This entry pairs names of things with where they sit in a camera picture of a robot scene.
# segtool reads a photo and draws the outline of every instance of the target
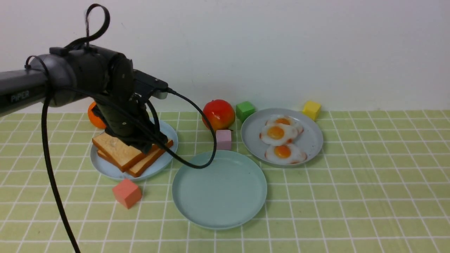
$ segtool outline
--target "egg white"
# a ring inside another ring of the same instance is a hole
[[[276,120],[279,118],[287,119],[289,121],[289,125],[295,127],[298,130],[298,134],[303,133],[303,131],[304,131],[303,126],[299,122],[295,121],[293,118],[286,116],[286,115],[274,115],[274,116],[270,117],[269,120],[267,120],[267,122],[265,123],[266,126],[277,124]]]
[[[283,129],[284,131],[284,136],[279,139],[279,140],[275,140],[272,139],[271,137],[269,137],[267,135],[267,131],[274,126],[278,126],[281,129]],[[259,134],[259,138],[261,139],[262,142],[269,144],[269,145],[273,145],[273,146],[281,146],[283,144],[286,143],[290,143],[292,142],[298,135],[298,130],[290,125],[284,125],[284,124],[271,124],[271,125],[265,125],[262,128],[261,133]]]
[[[307,155],[305,152],[301,151],[296,145],[289,143],[286,144],[286,146],[289,147],[291,150],[291,155],[287,158],[280,158],[277,155],[275,155],[275,146],[270,146],[264,156],[265,158],[272,163],[280,164],[280,165],[286,165],[286,164],[296,164],[304,162],[307,158]]]

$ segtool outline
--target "red apple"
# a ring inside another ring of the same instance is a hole
[[[213,100],[205,105],[203,113],[212,125],[214,131],[228,129],[236,118],[233,107],[225,100]],[[205,119],[203,123],[209,129]]]

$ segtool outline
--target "green checkered tablecloth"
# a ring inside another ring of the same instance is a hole
[[[197,113],[162,112],[185,159],[212,148]],[[266,205],[242,227],[205,230],[180,215],[181,163],[139,183],[132,209],[89,159],[100,133],[82,113],[49,115],[59,191],[83,253],[434,253],[450,249],[450,111],[322,112],[322,153],[299,168],[261,166]],[[233,150],[249,155],[233,129]],[[0,119],[0,251],[72,252],[42,156],[40,114]]]

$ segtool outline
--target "gray plate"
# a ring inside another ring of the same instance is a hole
[[[257,111],[250,115],[242,124],[242,141],[250,153],[261,161],[271,164],[273,166],[283,166],[283,167],[297,167],[299,164],[290,165],[280,165],[276,163],[269,162],[265,157],[269,145],[265,144],[259,139],[259,134],[261,129],[266,124],[266,121],[274,115],[286,115],[292,117],[294,120],[299,122],[304,129],[304,132],[294,140],[294,144],[301,148],[306,154],[307,159],[302,162],[306,163],[314,158],[322,149],[324,143],[324,137],[319,126],[306,115],[289,109],[283,108],[270,108]]]
[[[190,162],[205,164],[212,151]],[[267,181],[259,166],[237,152],[218,150],[211,165],[183,165],[172,184],[175,206],[191,222],[208,229],[240,226],[259,213],[267,197]]]
[[[165,123],[164,121],[160,120],[159,125],[161,128],[161,132],[165,134],[169,139],[173,140],[173,146],[170,148],[173,152],[176,152],[178,149],[178,135],[176,134],[173,127],[171,127],[169,124]],[[154,176],[158,174],[162,169],[164,169],[171,161],[173,157],[165,152],[161,157],[159,157],[152,165],[150,165],[139,177],[133,177],[132,175],[121,172],[119,168],[112,165],[111,163],[107,162],[103,158],[101,158],[97,154],[97,147],[95,145],[91,145],[90,148],[90,160],[92,162],[92,165],[103,175],[114,179],[121,181],[125,178],[130,179],[131,181],[141,181],[145,180],[151,176]]]

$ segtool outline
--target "pink cube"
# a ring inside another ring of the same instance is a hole
[[[139,187],[128,178],[116,185],[112,192],[116,200],[127,209],[130,209],[142,198],[142,192]]]
[[[231,150],[231,130],[217,130],[217,149]]]

